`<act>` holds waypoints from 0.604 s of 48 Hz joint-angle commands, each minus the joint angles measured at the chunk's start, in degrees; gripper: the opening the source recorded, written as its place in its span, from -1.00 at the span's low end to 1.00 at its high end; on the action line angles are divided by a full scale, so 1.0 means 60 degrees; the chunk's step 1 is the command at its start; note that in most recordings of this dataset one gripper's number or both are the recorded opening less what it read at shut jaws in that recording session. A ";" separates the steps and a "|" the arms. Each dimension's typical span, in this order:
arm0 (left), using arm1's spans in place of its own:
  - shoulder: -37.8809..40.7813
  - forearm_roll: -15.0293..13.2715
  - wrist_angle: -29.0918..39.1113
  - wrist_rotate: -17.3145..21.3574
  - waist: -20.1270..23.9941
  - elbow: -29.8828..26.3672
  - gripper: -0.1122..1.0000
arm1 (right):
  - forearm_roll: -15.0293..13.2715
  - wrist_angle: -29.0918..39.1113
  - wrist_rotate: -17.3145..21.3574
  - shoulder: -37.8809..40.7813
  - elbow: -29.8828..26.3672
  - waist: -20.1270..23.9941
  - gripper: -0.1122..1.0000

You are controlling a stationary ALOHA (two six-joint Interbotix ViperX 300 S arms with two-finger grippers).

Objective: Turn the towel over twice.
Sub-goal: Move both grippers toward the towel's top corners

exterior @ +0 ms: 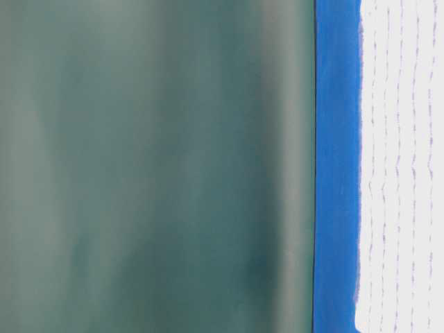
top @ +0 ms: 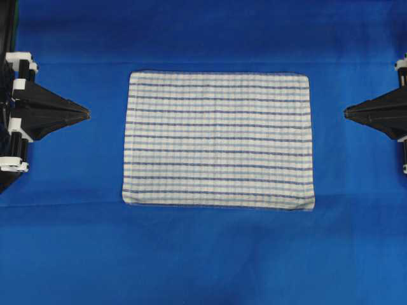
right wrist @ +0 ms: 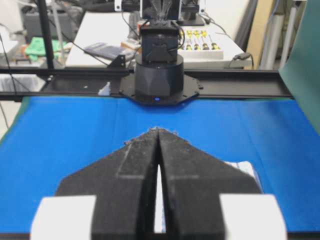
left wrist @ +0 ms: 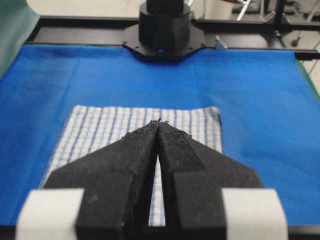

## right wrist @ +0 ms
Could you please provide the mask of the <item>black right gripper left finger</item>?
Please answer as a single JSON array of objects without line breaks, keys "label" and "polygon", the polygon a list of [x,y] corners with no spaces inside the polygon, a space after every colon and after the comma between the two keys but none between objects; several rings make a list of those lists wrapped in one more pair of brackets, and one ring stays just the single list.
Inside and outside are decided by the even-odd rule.
[{"label": "black right gripper left finger", "polygon": [[152,205],[159,134],[149,131],[64,177],[33,218],[33,240],[135,240]]}]

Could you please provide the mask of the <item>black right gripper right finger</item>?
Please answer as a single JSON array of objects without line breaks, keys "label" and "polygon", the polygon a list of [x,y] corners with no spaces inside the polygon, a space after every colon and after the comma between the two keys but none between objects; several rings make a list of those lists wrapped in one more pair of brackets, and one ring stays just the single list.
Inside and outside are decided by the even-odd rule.
[{"label": "black right gripper right finger", "polygon": [[165,130],[158,134],[165,197],[180,240],[285,240],[272,194],[255,178]]}]

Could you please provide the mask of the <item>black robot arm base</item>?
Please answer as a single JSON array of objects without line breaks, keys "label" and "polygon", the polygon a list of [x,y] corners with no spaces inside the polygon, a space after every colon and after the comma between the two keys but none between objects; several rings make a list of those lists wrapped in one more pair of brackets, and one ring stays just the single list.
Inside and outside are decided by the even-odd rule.
[{"label": "black robot arm base", "polygon": [[140,27],[141,54],[135,57],[134,73],[120,81],[119,94],[143,105],[177,105],[200,93],[198,80],[185,74],[178,54],[184,36],[171,20]]}]

